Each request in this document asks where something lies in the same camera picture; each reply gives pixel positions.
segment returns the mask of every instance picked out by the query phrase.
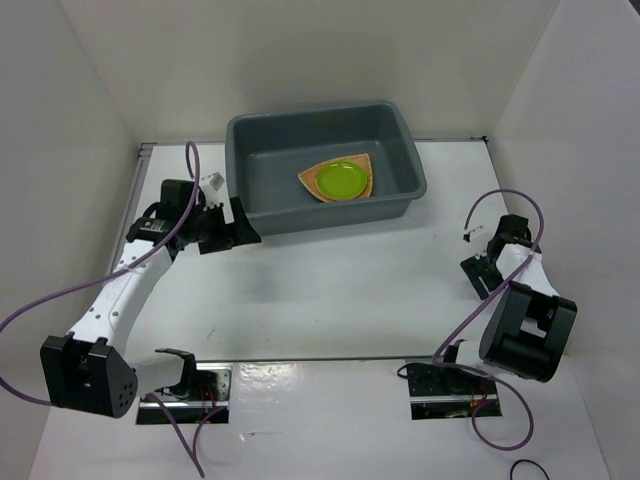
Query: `green plate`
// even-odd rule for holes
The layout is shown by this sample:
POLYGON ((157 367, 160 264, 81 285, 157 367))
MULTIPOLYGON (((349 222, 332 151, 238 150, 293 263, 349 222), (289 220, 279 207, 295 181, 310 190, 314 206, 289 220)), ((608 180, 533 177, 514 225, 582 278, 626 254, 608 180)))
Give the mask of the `green plate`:
POLYGON ((367 172, 352 162, 334 162, 318 172, 316 185, 325 197, 331 200, 351 200, 367 188, 367 172))

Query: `white wall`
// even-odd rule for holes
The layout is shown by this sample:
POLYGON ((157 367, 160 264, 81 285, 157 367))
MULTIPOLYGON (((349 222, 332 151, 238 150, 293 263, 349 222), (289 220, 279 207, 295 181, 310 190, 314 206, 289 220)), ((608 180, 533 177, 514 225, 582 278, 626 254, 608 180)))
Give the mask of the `white wall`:
POLYGON ((496 125, 557 0, 59 0, 136 138, 388 98, 414 136, 496 125))
MULTIPOLYGON (((54 0, 0 2, 0 317, 104 273, 137 146, 54 0)), ((88 294, 18 319, 0 370, 42 395, 39 347, 88 294), (7 368, 8 365, 31 365, 7 368)), ((0 394, 0 476, 24 479, 47 409, 0 394)))
POLYGON ((637 478, 640 450, 639 47, 627 0, 561 0, 489 141, 501 184, 546 212, 545 268, 578 304, 569 352, 615 479, 637 478))

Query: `cork trivet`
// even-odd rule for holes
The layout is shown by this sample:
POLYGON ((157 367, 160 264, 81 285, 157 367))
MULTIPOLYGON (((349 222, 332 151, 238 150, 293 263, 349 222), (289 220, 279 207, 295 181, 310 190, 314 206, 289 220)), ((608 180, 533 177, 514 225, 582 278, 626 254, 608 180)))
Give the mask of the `cork trivet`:
POLYGON ((368 153, 360 153, 358 155, 350 155, 348 157, 340 157, 340 158, 332 158, 331 160, 327 160, 326 162, 318 163, 311 168, 307 168, 304 172, 298 174, 298 178, 305 186, 309 193, 316 197, 318 200, 323 202, 334 202, 336 200, 332 200, 328 197, 325 197, 316 185, 316 177, 318 176, 318 172, 322 167, 329 163, 334 163, 338 161, 351 162, 356 165, 361 166, 365 172, 367 172, 367 187, 364 189, 360 195, 356 198, 368 198, 371 196, 371 190, 373 190, 373 170, 371 169, 371 159, 369 158, 368 153))

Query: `gray bin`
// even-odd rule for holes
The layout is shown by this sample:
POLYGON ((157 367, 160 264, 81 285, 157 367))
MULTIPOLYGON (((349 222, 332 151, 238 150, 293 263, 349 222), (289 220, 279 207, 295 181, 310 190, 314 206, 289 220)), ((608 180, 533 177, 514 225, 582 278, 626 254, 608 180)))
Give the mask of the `gray bin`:
POLYGON ((239 196, 260 235, 335 227, 402 216, 427 181, 398 108, 361 102, 287 113, 242 115, 225 144, 229 196, 239 196), (368 153, 370 198, 323 203, 298 173, 336 157, 368 153))

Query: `plastic bin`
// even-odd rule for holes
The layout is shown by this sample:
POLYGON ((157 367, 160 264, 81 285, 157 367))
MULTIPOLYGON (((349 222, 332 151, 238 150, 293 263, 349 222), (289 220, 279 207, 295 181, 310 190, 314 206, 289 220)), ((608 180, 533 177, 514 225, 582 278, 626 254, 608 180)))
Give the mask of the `plastic bin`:
POLYGON ((286 113, 242 115, 226 139, 229 195, 242 199, 261 235, 386 220, 422 197, 422 162, 398 108, 362 102, 286 113), (331 158, 368 153, 370 198, 323 203, 298 173, 331 158))

